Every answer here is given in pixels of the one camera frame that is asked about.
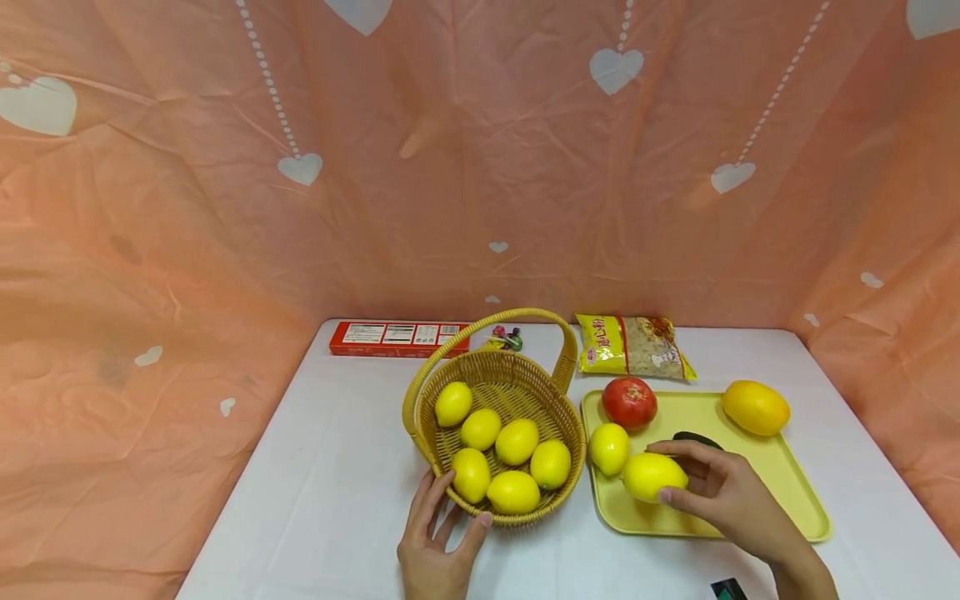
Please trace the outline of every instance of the red box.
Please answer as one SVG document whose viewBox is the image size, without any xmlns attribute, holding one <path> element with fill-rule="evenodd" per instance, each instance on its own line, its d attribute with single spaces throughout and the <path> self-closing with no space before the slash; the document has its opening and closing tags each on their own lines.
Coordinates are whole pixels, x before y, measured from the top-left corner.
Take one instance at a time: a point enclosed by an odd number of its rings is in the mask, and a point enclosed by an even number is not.
<svg viewBox="0 0 960 600">
<path fill-rule="evenodd" d="M 333 332 L 330 353 L 337 356 L 428 358 L 467 326 L 466 323 L 344 321 Z M 451 348 L 446 356 L 458 356 L 469 349 L 470 340 L 467 338 Z"/>
</svg>

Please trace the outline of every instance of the wicker basket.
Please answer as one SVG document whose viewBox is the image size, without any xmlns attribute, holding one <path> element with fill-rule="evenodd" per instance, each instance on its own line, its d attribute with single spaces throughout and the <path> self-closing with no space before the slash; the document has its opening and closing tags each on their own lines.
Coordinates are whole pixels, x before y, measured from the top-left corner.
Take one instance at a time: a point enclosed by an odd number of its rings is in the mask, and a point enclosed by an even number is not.
<svg viewBox="0 0 960 600">
<path fill-rule="evenodd" d="M 446 353 L 462 340 L 482 328 L 521 317 L 538 317 L 556 322 L 564 333 L 564 347 L 553 375 L 547 374 L 537 363 L 526 356 L 507 350 L 484 350 L 467 352 L 440 365 L 431 371 Z M 453 381 L 464 381 L 473 391 L 473 406 L 470 411 L 492 408 L 503 423 L 515 419 L 532 419 L 540 429 L 540 440 L 561 440 L 570 450 L 570 476 L 564 486 L 553 492 L 543 492 L 537 509 L 528 515 L 498 515 L 489 500 L 469 504 L 453 490 L 446 494 L 466 513 L 477 516 L 483 511 L 493 513 L 493 524 L 502 527 L 529 525 L 549 515 L 573 491 L 580 480 L 587 454 L 587 442 L 577 410 L 566 397 L 577 360 L 577 338 L 566 321 L 551 312 L 538 308 L 517 308 L 491 315 L 465 328 L 452 340 L 438 348 L 424 363 L 410 383 L 403 399 L 403 425 L 414 444 L 440 477 L 450 469 L 453 455 L 464 447 L 460 441 L 460 427 L 440 428 L 434 417 L 434 404 L 444 386 Z M 496 458 L 493 448 L 485 452 L 491 475 L 508 467 Z M 529 472 L 529 463 L 518 468 Z"/>
</svg>

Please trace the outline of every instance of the pink curtain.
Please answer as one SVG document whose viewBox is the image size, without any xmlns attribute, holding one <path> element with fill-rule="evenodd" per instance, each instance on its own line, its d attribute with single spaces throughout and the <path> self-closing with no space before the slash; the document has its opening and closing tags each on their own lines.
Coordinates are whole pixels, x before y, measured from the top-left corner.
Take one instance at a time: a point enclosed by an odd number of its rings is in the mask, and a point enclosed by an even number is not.
<svg viewBox="0 0 960 600">
<path fill-rule="evenodd" d="M 952 0 L 0 6 L 0 569 L 172 598 L 318 325 L 800 334 L 960 546 Z"/>
</svg>

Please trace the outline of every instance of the plastic tray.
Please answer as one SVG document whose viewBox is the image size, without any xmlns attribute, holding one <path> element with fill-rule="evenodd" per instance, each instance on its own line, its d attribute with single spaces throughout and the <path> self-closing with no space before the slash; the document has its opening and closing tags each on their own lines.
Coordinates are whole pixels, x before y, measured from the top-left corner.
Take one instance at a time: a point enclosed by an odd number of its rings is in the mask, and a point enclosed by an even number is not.
<svg viewBox="0 0 960 600">
<path fill-rule="evenodd" d="M 602 393 L 590 392 L 580 404 L 589 440 L 593 430 L 610 422 L 600 401 Z M 816 492 L 793 457 L 782 436 L 760 438 L 727 418 L 720 394 L 703 392 L 656 392 L 659 410 L 645 429 L 630 437 L 631 455 L 659 440 L 670 440 L 678 431 L 691 431 L 711 438 L 729 452 L 742 454 L 770 488 L 774 497 L 810 541 L 830 537 L 831 526 Z M 640 536 L 722 538 L 703 520 L 684 515 L 668 506 L 634 500 L 618 477 L 607 477 L 590 465 L 593 499 L 600 517 L 615 531 Z"/>
</svg>

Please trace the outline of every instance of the lemon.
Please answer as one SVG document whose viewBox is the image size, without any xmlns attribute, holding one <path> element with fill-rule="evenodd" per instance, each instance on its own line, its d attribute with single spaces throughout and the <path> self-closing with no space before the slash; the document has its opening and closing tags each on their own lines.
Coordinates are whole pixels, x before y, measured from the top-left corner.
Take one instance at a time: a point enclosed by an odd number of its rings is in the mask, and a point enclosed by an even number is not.
<svg viewBox="0 0 960 600">
<path fill-rule="evenodd" d="M 643 452 L 635 454 L 623 468 L 623 486 L 637 500 L 660 504 L 660 488 L 686 488 L 689 478 L 669 456 Z"/>
<path fill-rule="evenodd" d="M 630 436 L 616 423 L 604 423 L 590 436 L 590 460 L 608 477 L 623 470 L 630 458 Z"/>
<path fill-rule="evenodd" d="M 755 381 L 734 381 L 721 404 L 733 422 L 758 436 L 775 436 L 790 420 L 790 405 L 783 396 Z"/>
<path fill-rule="evenodd" d="M 490 482 L 487 498 L 493 510 L 501 515 L 526 515 L 540 504 L 540 488 L 530 475 L 519 470 L 507 470 Z"/>
<path fill-rule="evenodd" d="M 534 453 L 539 441 L 536 423 L 529 419 L 511 421 L 496 436 L 496 456 L 511 467 L 522 465 Z"/>
<path fill-rule="evenodd" d="M 464 448 L 453 455 L 450 467 L 457 471 L 453 476 L 453 489 L 470 504 L 483 500 L 490 486 L 490 465 L 483 452 Z"/>
<path fill-rule="evenodd" d="M 489 408 L 481 408 L 464 421 L 460 440 L 471 448 L 486 450 L 500 433 L 500 416 Z"/>
<path fill-rule="evenodd" d="M 452 427 L 467 417 L 473 404 L 473 392 L 463 381 L 448 383 L 437 396 L 433 410 L 440 427 Z"/>
<path fill-rule="evenodd" d="M 560 440 L 538 445 L 530 459 L 530 475 L 541 488 L 556 490 L 570 476 L 570 450 Z"/>
</svg>

